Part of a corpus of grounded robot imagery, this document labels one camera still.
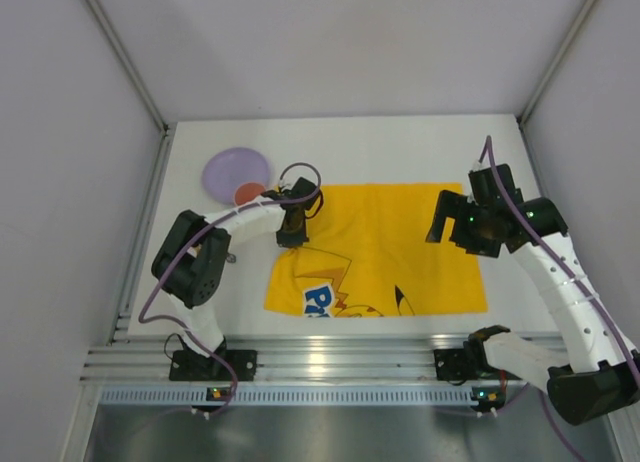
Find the pink plastic cup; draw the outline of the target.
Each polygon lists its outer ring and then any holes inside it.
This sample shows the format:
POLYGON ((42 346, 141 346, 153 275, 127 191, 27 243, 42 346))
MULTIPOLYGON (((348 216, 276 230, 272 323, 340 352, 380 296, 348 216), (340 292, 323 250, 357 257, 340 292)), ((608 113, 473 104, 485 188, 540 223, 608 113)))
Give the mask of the pink plastic cup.
POLYGON ((233 200, 236 206, 241 206, 253 201, 265 191, 266 188, 263 184, 258 182, 247 182, 236 189, 233 200))

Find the yellow Pikachu cloth placemat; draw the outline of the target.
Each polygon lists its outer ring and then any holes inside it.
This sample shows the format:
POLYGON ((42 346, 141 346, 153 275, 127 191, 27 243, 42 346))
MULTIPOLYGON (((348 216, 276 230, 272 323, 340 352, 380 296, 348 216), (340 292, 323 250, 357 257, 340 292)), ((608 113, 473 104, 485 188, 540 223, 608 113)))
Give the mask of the yellow Pikachu cloth placemat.
POLYGON ((275 261, 264 308, 308 318, 484 313, 478 260, 426 240, 441 191, 457 183, 328 185, 308 242, 275 261))

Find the purple plastic plate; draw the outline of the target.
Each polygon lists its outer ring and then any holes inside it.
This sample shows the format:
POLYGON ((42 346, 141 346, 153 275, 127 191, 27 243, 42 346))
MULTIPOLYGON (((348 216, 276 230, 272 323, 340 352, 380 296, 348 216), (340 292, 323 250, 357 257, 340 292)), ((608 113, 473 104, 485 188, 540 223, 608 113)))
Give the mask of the purple plastic plate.
POLYGON ((246 147, 233 147, 214 155, 204 166, 201 184, 215 201, 232 205, 236 191, 247 183, 267 186, 271 167, 260 152, 246 147))

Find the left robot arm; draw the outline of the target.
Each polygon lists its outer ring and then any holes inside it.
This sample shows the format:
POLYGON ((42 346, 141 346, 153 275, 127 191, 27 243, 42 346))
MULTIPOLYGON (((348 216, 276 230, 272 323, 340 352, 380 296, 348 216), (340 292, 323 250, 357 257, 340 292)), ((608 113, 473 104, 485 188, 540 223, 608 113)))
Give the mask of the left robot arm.
POLYGON ((283 190, 207 216, 181 212, 157 252, 151 274, 157 280, 138 316, 142 324, 166 320, 199 356, 215 358, 225 343, 210 299, 221 285, 231 250, 263 235, 281 248, 309 241, 307 213, 323 204, 318 185, 304 177, 283 190))

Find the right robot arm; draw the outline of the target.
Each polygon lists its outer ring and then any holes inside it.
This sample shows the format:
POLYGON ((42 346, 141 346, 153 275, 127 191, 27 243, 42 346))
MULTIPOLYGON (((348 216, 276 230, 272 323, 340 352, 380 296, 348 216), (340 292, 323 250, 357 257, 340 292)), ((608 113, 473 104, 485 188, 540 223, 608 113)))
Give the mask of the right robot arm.
POLYGON ((508 165, 469 174, 471 193, 440 192, 426 240, 449 237, 471 255, 506 249, 530 277, 566 353, 537 346, 502 325, 472 332, 460 358, 462 380, 505 371, 546 394, 574 426, 638 402, 639 351, 603 308, 574 251, 568 226, 548 198, 525 200, 508 165))

